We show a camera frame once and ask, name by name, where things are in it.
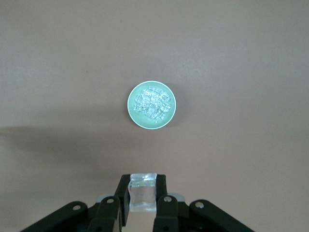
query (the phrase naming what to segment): pile of clear cubes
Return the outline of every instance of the pile of clear cubes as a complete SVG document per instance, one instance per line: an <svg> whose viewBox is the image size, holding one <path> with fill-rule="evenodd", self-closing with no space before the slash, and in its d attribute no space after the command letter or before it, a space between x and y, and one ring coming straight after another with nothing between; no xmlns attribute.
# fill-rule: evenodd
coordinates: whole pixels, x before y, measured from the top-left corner
<svg viewBox="0 0 309 232"><path fill-rule="evenodd" d="M155 123L162 121L170 110L170 95L164 90L149 86L136 96L134 110Z"/></svg>

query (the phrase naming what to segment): bowl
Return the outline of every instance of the bowl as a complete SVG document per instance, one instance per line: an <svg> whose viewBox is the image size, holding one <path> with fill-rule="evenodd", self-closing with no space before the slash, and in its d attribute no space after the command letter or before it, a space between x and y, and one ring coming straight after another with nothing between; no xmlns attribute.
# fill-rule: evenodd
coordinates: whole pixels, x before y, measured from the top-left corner
<svg viewBox="0 0 309 232"><path fill-rule="evenodd" d="M157 89L163 90L163 92L167 93L170 96L170 100L168 101L168 104L170 106L169 112L167 112L166 116L158 122L155 122L148 116L143 115L141 112L134 110L134 107L137 104L136 97L138 95L141 95L143 91L147 90L149 87L155 87ZM129 98L127 100L127 110L129 112L131 119L140 127L150 130L159 129L167 125L174 117L174 114L176 112L176 99L172 90L170 90L170 88L167 87L165 84L158 81L145 81L137 85L131 91Z"/></svg>

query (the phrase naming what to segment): table surface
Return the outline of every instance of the table surface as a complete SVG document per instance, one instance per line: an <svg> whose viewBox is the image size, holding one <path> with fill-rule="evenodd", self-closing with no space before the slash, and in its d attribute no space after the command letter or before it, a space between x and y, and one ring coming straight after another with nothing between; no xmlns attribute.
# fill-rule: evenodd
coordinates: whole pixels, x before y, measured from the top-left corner
<svg viewBox="0 0 309 232"><path fill-rule="evenodd" d="M308 231L307 0L2 0L0 30L0 231L132 173L257 232ZM147 80L177 100L158 130L126 109Z"/></svg>

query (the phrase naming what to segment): bowl of ice cubes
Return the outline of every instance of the bowl of ice cubes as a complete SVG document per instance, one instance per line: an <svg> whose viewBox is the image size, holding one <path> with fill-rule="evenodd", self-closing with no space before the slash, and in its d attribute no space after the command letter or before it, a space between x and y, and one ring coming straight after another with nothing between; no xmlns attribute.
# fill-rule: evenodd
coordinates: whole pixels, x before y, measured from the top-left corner
<svg viewBox="0 0 309 232"><path fill-rule="evenodd" d="M127 109L132 120L145 129L158 129L168 124L176 111L176 99L165 84L146 81L130 93Z"/></svg>

